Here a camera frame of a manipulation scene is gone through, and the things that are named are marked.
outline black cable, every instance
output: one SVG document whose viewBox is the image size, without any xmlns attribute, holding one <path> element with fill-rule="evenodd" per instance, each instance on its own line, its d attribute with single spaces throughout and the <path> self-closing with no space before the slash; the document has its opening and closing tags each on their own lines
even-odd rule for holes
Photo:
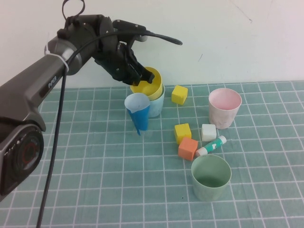
<svg viewBox="0 0 304 228">
<path fill-rule="evenodd" d="M 171 37 L 167 37 L 164 35 L 159 35 L 159 34 L 154 34 L 152 32 L 149 31 L 118 31 L 118 32 L 108 32 L 105 34 L 102 34 L 90 41 L 88 41 L 87 43 L 85 43 L 82 47 L 80 47 L 79 49 L 77 49 L 72 55 L 71 57 L 66 61 L 66 63 L 68 64 L 68 66 L 70 66 L 70 64 L 72 63 L 72 61 L 74 60 L 74 58 L 84 49 L 86 48 L 88 45 L 90 45 L 91 43 L 99 40 L 99 39 L 103 39 L 105 37 L 110 37 L 110 36 L 118 36 L 118 35 L 141 35 L 141 36 L 150 36 L 150 37 L 157 37 L 157 38 L 161 38 L 164 39 L 166 41 L 169 41 L 171 43 L 174 44 L 178 44 L 178 45 L 182 45 L 182 42 L 171 38 Z M 47 196 L 48 196 L 48 188 L 51 182 L 51 177 L 52 177 L 52 172 L 53 172 L 53 167 L 54 167 L 54 162 L 55 162 L 55 156 L 56 156 L 56 151 L 57 151 L 57 143 L 58 143 L 58 136 L 59 136 L 59 128 L 60 128 L 60 121 L 61 121 L 61 114 L 62 114 L 62 107 L 63 107 L 63 101 L 64 101 L 64 93 L 65 93 L 65 86 L 66 86 L 66 78 L 67 78 L 67 68 L 65 67 L 65 71 L 63 73 L 63 77 L 62 77 L 62 86 L 61 86 L 61 92 L 60 92 L 60 99 L 59 99 L 59 108 L 58 108 L 58 113 L 57 113 L 57 120 L 56 120 L 56 126 L 55 126 L 55 134 L 54 134 L 54 143 L 53 143 L 53 149 L 52 149 L 52 155 L 51 155 L 51 160 L 50 160 L 50 165 L 49 165 L 49 169 L 48 169 L 48 175 L 47 175 L 47 181 L 46 181 L 46 185 L 43 191 L 43 196 L 42 196 L 42 201 L 41 201 L 41 205 L 40 205 L 40 210 L 39 210 L 39 215 L 38 215 L 38 221 L 37 221 L 37 225 L 36 228 L 40 228 L 41 226 L 41 222 L 42 222 L 42 218 L 43 218 L 43 212 L 44 212 L 44 207 L 46 204 L 46 200 L 47 200 Z"/>
<path fill-rule="evenodd" d="M 81 46 L 78 50 L 76 50 L 71 57 L 67 60 L 67 64 L 70 64 L 74 58 L 87 46 L 89 46 L 90 44 L 94 43 L 95 41 L 99 40 L 99 39 L 103 39 L 106 37 L 110 37 L 110 36 L 119 36 L 119 35 L 138 35 L 138 36 L 148 36 L 148 37 L 157 37 L 163 40 L 166 40 L 170 43 L 173 44 L 177 44 L 177 45 L 182 45 L 182 42 L 178 39 L 172 38 L 172 37 L 168 37 L 168 36 L 164 36 L 164 35 L 160 35 L 160 34 L 156 34 L 156 33 L 152 33 L 150 31 L 117 31 L 117 32 L 108 32 L 105 34 L 102 34 L 88 42 L 86 42 L 83 46 Z"/>
<path fill-rule="evenodd" d="M 38 220 L 37 220 L 37 225 L 36 225 L 37 228 L 40 228 L 40 226 L 41 226 L 43 211 L 44 211 L 44 207 L 45 207 L 45 204 L 47 201 L 47 196 L 48 196 L 48 194 L 47 194 L 48 188 L 49 188 L 49 185 L 51 182 L 51 177 L 52 177 L 53 168 L 54 168 L 54 162 L 55 162 L 55 156 L 56 156 L 57 144 L 58 144 L 60 121 L 61 121 L 61 115 L 62 115 L 62 107 L 63 107 L 63 101 L 64 101 L 64 95 L 65 95 L 66 79 L 67 79 L 67 68 L 65 67 L 65 72 L 62 76 L 62 84 L 61 84 L 61 91 L 60 91 L 59 107 L 58 107 L 58 112 L 57 112 L 55 133 L 54 133 L 52 156 L 51 156 L 49 169 L 48 169 L 48 173 L 47 173 L 48 174 L 47 181 L 46 181 L 46 185 L 44 187 L 42 201 L 41 201 L 41 205 L 40 205 L 40 210 L 39 210 L 39 215 L 38 215 Z"/>
<path fill-rule="evenodd" d="M 61 9 L 62 10 L 62 15 L 63 15 L 63 17 L 64 17 L 65 20 L 67 20 L 67 18 L 66 18 L 66 15 L 64 13 L 64 7 L 65 7 L 65 4 L 68 1 L 70 1 L 70 0 L 64 0 L 63 1 L 63 3 L 62 3 L 62 9 Z M 79 16 L 80 14 L 82 14 L 85 11 L 85 8 L 86 8 L 85 0 L 81 0 L 81 1 L 83 2 L 83 7 L 82 7 L 81 11 L 75 15 L 76 17 Z"/>
</svg>

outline green cup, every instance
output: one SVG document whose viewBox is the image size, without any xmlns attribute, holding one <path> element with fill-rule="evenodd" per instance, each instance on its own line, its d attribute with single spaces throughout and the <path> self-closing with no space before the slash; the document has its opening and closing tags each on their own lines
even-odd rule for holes
<svg viewBox="0 0 304 228">
<path fill-rule="evenodd" d="M 201 201 L 217 200 L 231 179 L 228 163 L 214 154 L 196 158 L 191 173 L 194 194 Z"/>
</svg>

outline white cable tie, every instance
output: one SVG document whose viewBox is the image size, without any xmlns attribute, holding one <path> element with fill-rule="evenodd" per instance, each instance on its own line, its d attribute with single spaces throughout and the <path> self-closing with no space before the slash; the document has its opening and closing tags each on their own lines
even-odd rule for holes
<svg viewBox="0 0 304 228">
<path fill-rule="evenodd" d="M 66 69 L 67 69 L 67 72 L 68 72 L 70 70 L 70 68 L 68 67 L 67 62 L 60 55 L 53 54 L 53 53 L 51 53 L 49 51 L 49 49 L 48 49 L 48 38 L 49 38 L 49 33 L 47 34 L 47 44 L 46 44 L 46 53 L 45 53 L 45 55 L 56 56 L 56 57 L 60 58 L 61 61 L 64 63 L 64 65 L 66 65 Z"/>
</svg>

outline light blue cup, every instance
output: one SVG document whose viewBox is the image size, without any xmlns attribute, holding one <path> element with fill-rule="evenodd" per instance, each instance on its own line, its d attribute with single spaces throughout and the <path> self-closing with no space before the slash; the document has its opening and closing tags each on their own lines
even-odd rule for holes
<svg viewBox="0 0 304 228">
<path fill-rule="evenodd" d="M 149 117 L 157 117 L 162 112 L 163 100 L 165 97 L 165 86 L 162 85 L 162 94 L 154 101 L 150 101 Z"/>
<path fill-rule="evenodd" d="M 148 130 L 150 100 L 147 95 L 135 93 L 128 95 L 124 100 L 124 106 L 135 125 L 137 133 Z"/>
</svg>

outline orange block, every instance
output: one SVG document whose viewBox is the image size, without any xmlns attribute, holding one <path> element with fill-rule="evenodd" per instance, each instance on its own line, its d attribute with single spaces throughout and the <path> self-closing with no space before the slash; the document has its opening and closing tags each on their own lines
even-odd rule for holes
<svg viewBox="0 0 304 228">
<path fill-rule="evenodd" d="M 192 161 L 194 153 L 198 148 L 198 144 L 198 141 L 184 137 L 179 146 L 179 156 Z"/>
</svg>

